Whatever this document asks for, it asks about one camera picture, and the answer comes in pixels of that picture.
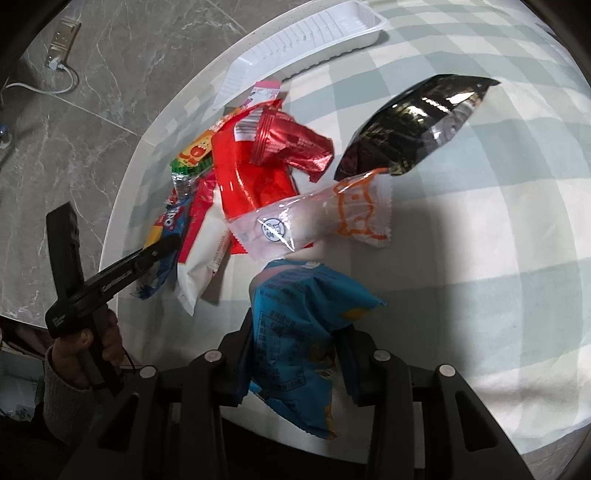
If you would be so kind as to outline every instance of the clear plastic wrapper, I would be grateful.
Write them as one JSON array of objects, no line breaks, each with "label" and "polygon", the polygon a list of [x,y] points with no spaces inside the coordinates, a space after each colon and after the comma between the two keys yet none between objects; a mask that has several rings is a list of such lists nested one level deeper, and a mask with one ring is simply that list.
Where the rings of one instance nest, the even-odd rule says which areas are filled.
[{"label": "clear plastic wrapper", "polygon": [[281,258],[329,233],[384,247],[392,209],[392,178],[386,172],[374,170],[253,210],[231,219],[230,230],[250,256],[263,260]]},{"label": "clear plastic wrapper", "polygon": [[213,161],[209,161],[209,166],[206,168],[187,168],[172,166],[172,179],[174,185],[174,192],[176,195],[176,201],[183,202],[188,199],[197,190],[197,183],[199,178],[212,168]]},{"label": "clear plastic wrapper", "polygon": [[353,136],[335,172],[342,180],[375,168],[393,175],[412,170],[449,142],[497,80],[435,75],[417,83],[378,110]]}]

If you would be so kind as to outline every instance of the gray tile floor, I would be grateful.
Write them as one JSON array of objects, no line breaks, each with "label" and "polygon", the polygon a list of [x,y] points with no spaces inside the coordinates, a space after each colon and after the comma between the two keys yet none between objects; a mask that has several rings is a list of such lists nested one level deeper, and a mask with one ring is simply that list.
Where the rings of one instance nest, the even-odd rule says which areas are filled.
[{"label": "gray tile floor", "polygon": [[[68,59],[79,87],[61,97],[4,93],[0,121],[15,135],[0,150],[0,313],[44,326],[55,300],[47,212],[71,200],[87,276],[98,268],[107,222],[144,131],[204,66],[263,23],[305,0],[73,0],[59,17],[82,27]],[[44,66],[57,19],[31,43],[11,80],[68,85]]]}]

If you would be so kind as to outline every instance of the cartoon logo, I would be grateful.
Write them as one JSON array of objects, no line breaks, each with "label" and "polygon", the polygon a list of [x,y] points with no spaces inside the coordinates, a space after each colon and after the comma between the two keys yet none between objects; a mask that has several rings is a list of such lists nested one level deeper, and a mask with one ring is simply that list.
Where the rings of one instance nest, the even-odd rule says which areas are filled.
[{"label": "cartoon logo", "polygon": [[278,218],[268,218],[261,223],[262,233],[270,242],[278,242],[285,235],[285,225]]},{"label": "cartoon logo", "polygon": [[197,165],[199,160],[212,149],[212,136],[205,135],[203,138],[198,138],[189,145],[185,150],[178,154],[180,158],[186,160],[191,165]]}]

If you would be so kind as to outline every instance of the white snack package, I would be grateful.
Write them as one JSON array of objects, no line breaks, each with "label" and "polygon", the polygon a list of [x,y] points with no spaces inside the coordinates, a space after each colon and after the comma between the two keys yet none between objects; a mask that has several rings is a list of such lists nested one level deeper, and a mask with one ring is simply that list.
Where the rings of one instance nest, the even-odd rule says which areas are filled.
[{"label": "white snack package", "polygon": [[217,273],[229,243],[222,196],[212,176],[200,181],[178,255],[175,295],[188,314],[193,315],[195,304]]},{"label": "white snack package", "polygon": [[257,260],[281,258],[329,233],[384,247],[392,210],[392,178],[384,171],[372,170],[245,213],[230,220],[230,230]]}]

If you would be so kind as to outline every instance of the hand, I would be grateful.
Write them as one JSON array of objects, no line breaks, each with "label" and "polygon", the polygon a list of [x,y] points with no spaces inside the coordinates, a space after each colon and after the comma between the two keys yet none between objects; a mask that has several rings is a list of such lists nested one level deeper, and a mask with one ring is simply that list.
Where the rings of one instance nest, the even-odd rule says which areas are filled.
[{"label": "hand", "polygon": [[[76,355],[88,348],[92,340],[92,332],[87,328],[81,332],[59,337],[51,351],[51,365],[56,374],[72,387],[81,390],[89,388],[90,382]],[[109,310],[109,326],[103,335],[103,348],[104,360],[117,366],[121,364],[124,357],[123,341],[117,326],[117,316],[112,310]]]}]

